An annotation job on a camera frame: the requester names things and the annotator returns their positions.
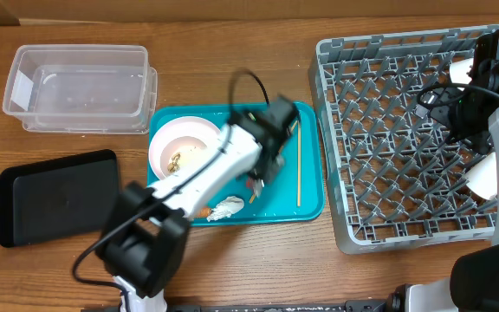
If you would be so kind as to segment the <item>red snack wrapper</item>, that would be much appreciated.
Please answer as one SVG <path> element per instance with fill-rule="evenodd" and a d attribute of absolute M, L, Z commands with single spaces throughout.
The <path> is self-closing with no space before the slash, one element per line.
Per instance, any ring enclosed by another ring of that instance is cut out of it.
<path fill-rule="evenodd" d="M 262 179 L 248 177 L 246 180 L 246 187 L 252 191 L 252 199 L 259 198 L 264 187 L 264 181 Z"/>

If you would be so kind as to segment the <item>white cup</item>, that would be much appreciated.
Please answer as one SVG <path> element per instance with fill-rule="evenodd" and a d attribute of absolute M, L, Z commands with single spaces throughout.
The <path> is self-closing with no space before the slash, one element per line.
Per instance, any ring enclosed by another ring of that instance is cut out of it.
<path fill-rule="evenodd" d="M 483 160 L 472 166 L 464 175 L 466 186 L 477 196 L 485 200 L 497 196 L 496 154 L 490 153 Z"/>

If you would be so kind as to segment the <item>white tissue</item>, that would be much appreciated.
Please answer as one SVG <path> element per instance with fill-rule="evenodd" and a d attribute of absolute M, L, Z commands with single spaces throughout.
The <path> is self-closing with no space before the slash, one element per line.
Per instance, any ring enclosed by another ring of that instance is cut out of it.
<path fill-rule="evenodd" d="M 230 218 L 234 214 L 240 212 L 244 206 L 245 203 L 243 199 L 236 196 L 229 196 L 212 208 L 211 213 L 206 219 L 211 222 Z"/>

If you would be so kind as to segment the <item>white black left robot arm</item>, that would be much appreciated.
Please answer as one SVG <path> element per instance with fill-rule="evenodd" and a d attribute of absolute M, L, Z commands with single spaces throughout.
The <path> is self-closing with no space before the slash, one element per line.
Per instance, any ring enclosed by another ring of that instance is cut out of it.
<path fill-rule="evenodd" d="M 274 109 L 233 112 L 200 159 L 147 187 L 126 187 L 93 247 L 120 290 L 122 310 L 166 309 L 162 292 L 182 263 L 191 221 L 235 178 L 268 184 L 298 120 Z"/>

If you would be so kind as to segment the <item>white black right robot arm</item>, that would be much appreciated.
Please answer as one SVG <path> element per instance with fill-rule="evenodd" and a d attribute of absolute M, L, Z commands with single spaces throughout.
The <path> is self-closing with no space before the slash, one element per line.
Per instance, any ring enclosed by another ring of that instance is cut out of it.
<path fill-rule="evenodd" d="M 457 140 L 473 137 L 496 155 L 497 219 L 491 246 L 460 257 L 450 277 L 430 284 L 402 285 L 386 300 L 386 311 L 499 311 L 499 59 L 474 61 L 461 94 L 440 95 L 427 109 L 444 108 L 443 123 Z"/>

